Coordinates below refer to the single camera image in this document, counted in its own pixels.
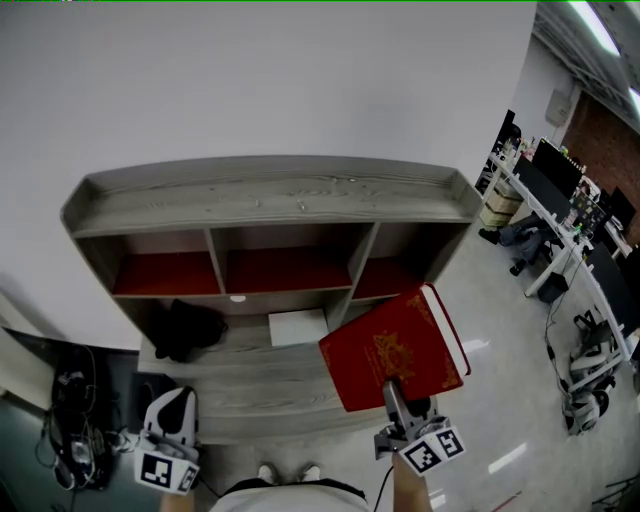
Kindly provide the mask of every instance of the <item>white sneaker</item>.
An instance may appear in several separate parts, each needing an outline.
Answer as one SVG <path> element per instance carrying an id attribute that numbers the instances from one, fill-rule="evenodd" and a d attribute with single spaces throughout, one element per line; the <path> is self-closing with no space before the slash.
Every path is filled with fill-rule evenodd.
<path id="1" fill-rule="evenodd" d="M 320 480 L 320 468 L 309 464 L 300 475 L 300 482 L 317 482 Z"/>
<path id="2" fill-rule="evenodd" d="M 258 468 L 258 478 L 268 484 L 278 485 L 278 474 L 271 464 L 262 464 L 262 466 Z"/>

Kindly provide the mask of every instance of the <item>tile floor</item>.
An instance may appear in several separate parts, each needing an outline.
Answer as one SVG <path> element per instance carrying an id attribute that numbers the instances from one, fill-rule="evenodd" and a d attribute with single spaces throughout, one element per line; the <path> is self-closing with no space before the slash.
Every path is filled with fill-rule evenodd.
<path id="1" fill-rule="evenodd" d="M 441 412 L 457 425 L 468 453 L 431 473 L 432 505 L 437 512 L 490 512 L 517 495 L 501 510 L 588 511 L 605 484 L 630 477 L 639 468 L 640 416 L 630 368 L 625 365 L 618 372 L 610 408 L 595 430 L 568 437 L 543 340 L 548 306 L 523 294 L 540 268 L 512 277 L 508 268 L 515 255 L 476 232 L 437 283 L 461 340 L 475 350 L 468 353 L 473 373 L 464 387 L 439 397 Z M 567 269 L 569 277 L 572 268 Z M 572 319 L 591 305 L 580 276 L 550 330 L 561 372 L 579 339 Z M 209 481 L 223 491 L 254 476 L 261 461 L 273 462 L 288 478 L 314 461 L 326 476 L 363 489 L 373 506 L 389 467 L 389 459 L 374 459 L 375 431 L 210 447 L 205 466 Z M 210 495 L 201 488 L 198 496 L 199 510 L 207 510 L 213 503 Z M 381 511 L 391 510 L 391 496 L 388 485 Z"/>

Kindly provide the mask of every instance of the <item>red shelf back panel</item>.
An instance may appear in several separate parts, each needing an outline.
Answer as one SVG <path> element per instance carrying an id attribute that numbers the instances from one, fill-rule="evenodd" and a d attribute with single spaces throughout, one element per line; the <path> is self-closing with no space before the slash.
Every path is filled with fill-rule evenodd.
<path id="1" fill-rule="evenodd" d="M 131 254 L 124 257 L 113 295 L 217 295 L 208 252 Z"/>
<path id="2" fill-rule="evenodd" d="M 349 288 L 347 259 L 340 249 L 294 247 L 229 251 L 227 293 Z"/>
<path id="3" fill-rule="evenodd" d="M 353 298 L 396 295 L 411 290 L 421 282 L 396 258 L 374 258 L 367 260 Z"/>

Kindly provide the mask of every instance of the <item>book cover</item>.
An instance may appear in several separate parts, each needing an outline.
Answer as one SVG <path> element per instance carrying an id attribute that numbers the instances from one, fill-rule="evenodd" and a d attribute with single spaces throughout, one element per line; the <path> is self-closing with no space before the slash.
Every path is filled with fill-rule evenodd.
<path id="1" fill-rule="evenodd" d="M 471 373 L 462 345 L 431 284 L 402 293 L 320 341 L 344 408 L 384 406 L 382 385 L 395 379 L 407 400 L 462 386 Z"/>

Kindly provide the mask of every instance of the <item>shoe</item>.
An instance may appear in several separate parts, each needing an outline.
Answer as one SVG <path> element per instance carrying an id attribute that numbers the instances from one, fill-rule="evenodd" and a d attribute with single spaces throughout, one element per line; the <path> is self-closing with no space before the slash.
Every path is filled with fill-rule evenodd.
<path id="1" fill-rule="evenodd" d="M 320 480 L 320 468 L 315 464 L 309 464 L 298 477 L 299 482 L 317 482 Z"/>
<path id="2" fill-rule="evenodd" d="M 512 276 L 518 277 L 520 275 L 520 272 L 524 270 L 524 267 L 526 264 L 527 264 L 526 261 L 520 260 L 513 267 L 509 269 L 509 272 L 511 272 Z"/>
<path id="3" fill-rule="evenodd" d="M 258 468 L 258 478 L 271 485 L 280 484 L 280 476 L 273 464 L 265 463 Z"/>
<path id="4" fill-rule="evenodd" d="M 491 242 L 493 245 L 496 245 L 500 241 L 499 231 L 489 231 L 488 229 L 481 229 L 480 231 L 478 231 L 478 234 L 487 242 Z"/>

